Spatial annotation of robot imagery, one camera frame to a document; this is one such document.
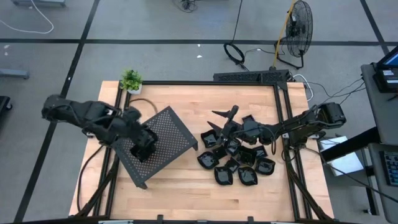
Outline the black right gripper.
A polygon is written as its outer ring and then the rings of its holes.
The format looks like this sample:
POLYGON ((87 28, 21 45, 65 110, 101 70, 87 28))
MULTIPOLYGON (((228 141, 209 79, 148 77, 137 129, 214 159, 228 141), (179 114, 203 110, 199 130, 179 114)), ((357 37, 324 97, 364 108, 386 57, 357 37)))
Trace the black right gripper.
POLYGON ((220 144, 223 144, 229 138, 232 138, 234 132, 236 132, 239 129, 239 125, 233 121, 233 118, 236 115, 236 113, 238 112, 238 110, 239 110, 239 106, 234 105, 232 107, 232 109, 229 111, 224 111, 224 112, 212 111, 212 113, 228 119, 223 128, 208 121, 208 124, 216 132, 216 134, 219 134, 219 143, 220 144))

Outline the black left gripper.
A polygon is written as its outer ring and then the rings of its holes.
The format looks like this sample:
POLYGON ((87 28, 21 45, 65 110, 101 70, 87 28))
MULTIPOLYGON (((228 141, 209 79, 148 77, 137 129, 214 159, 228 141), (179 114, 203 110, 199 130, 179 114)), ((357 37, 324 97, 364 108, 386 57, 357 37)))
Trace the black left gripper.
POLYGON ((139 156, 140 147, 155 148, 155 144, 158 141, 158 135, 148 125, 140 123, 141 116, 140 111, 134 107, 124 111, 127 133, 136 144, 130 148, 130 152, 134 157, 139 156))

